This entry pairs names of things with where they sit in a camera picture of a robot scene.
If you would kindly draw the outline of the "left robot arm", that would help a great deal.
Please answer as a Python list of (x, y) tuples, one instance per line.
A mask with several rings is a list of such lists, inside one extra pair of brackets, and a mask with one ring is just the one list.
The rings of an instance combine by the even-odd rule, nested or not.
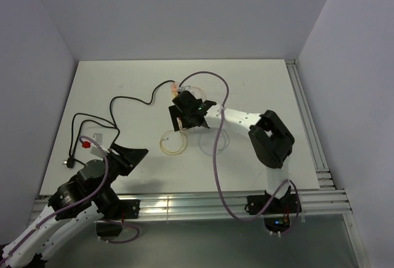
[(31, 225), (1, 251), (1, 264), (26, 267), (32, 260), (48, 260), (51, 252), (97, 220), (119, 220), (123, 214), (111, 184), (128, 176), (146, 157), (146, 148), (112, 145), (97, 150), (102, 159), (88, 161), (70, 180), (58, 187)]

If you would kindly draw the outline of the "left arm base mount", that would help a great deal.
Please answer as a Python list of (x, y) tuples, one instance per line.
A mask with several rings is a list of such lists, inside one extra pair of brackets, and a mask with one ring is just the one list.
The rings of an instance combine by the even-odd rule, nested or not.
[(140, 235), (140, 229), (128, 220), (137, 219), (139, 211), (140, 200), (121, 200), (115, 215), (96, 223), (98, 239), (111, 244), (126, 244), (136, 240)]

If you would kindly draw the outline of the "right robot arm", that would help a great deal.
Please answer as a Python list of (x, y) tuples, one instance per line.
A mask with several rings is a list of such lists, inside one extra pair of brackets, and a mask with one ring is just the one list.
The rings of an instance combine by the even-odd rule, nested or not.
[(216, 128), (248, 137), (257, 159), (267, 167), (268, 209), (278, 213), (287, 206), (285, 193), (290, 182), (285, 161), (295, 139), (275, 112), (258, 114), (229, 109), (211, 100), (197, 99), (189, 91), (182, 91), (172, 103), (169, 113), (175, 131)]

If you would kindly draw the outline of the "beige red power strip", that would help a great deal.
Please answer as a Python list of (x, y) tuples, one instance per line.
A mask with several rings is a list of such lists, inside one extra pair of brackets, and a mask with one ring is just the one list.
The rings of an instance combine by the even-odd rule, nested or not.
[(171, 83), (171, 92), (172, 92), (172, 98), (175, 98), (181, 93), (182, 89), (179, 87), (179, 84), (177, 82)]

